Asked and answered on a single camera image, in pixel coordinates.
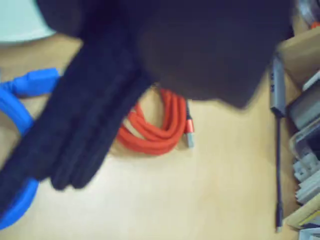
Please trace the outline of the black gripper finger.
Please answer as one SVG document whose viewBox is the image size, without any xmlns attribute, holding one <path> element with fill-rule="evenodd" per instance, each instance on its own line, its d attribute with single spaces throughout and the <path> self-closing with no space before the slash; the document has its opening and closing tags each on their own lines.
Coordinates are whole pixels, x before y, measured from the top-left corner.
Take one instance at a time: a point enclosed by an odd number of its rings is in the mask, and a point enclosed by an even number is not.
<svg viewBox="0 0 320 240">
<path fill-rule="evenodd" d="M 140 12 L 139 0 L 38 0 L 37 6 L 46 24 L 57 33 L 81 39 L 82 48 L 74 56 L 73 63 L 88 63 L 86 56 L 95 47 L 101 50 L 107 45 L 105 36 L 112 29 L 121 31 L 128 38 L 121 48 L 128 48 L 134 63 L 139 63 L 136 43 L 132 38 L 132 26 Z"/>
<path fill-rule="evenodd" d="M 244 108 L 289 26 L 291 0 L 143 0 L 139 46 L 161 85 Z"/>
</svg>

